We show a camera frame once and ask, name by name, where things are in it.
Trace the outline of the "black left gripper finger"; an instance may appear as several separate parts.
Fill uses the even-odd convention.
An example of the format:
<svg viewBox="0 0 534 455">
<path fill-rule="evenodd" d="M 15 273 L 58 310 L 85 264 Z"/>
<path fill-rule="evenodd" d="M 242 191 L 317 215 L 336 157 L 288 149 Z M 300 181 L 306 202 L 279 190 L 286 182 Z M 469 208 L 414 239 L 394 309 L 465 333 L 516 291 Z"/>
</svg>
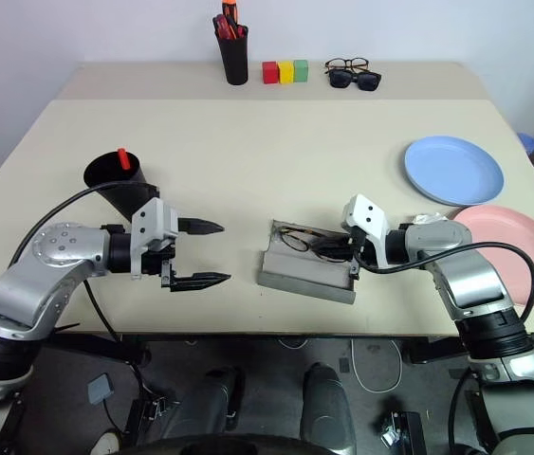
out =
<svg viewBox="0 0 534 455">
<path fill-rule="evenodd" d="M 172 292 L 186 292 L 206 289 L 230 279 L 230 274 L 219 272 L 198 272 L 188 277 L 173 278 L 170 284 Z"/>
<path fill-rule="evenodd" d="M 224 227 L 212 221 L 199 218 L 185 219 L 185 232 L 189 235 L 210 235 L 224 230 Z"/>
</svg>

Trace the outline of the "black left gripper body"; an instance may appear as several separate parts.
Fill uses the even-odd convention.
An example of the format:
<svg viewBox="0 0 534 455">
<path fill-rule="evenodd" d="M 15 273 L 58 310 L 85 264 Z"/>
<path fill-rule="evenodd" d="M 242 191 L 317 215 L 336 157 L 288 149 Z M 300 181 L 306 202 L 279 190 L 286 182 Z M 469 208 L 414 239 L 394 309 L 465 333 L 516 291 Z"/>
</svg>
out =
<svg viewBox="0 0 534 455">
<path fill-rule="evenodd" d="M 141 273 L 158 275 L 160 285 L 170 290 L 188 290 L 186 278 L 178 278 L 174 269 L 177 231 L 166 227 L 157 231 L 157 237 L 147 242 L 141 255 Z"/>
</svg>

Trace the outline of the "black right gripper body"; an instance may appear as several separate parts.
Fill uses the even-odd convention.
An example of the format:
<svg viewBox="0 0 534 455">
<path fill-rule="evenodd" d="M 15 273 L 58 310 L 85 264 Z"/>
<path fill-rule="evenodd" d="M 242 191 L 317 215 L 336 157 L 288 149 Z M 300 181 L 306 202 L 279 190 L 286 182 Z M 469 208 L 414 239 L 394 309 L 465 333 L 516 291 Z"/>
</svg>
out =
<svg viewBox="0 0 534 455">
<path fill-rule="evenodd" d="M 352 253 L 350 276 L 354 281 L 358 281 L 360 271 L 367 267 L 367 263 L 363 258 L 367 234 L 360 227 L 350 227 L 348 232 L 350 235 L 349 245 Z"/>
</svg>

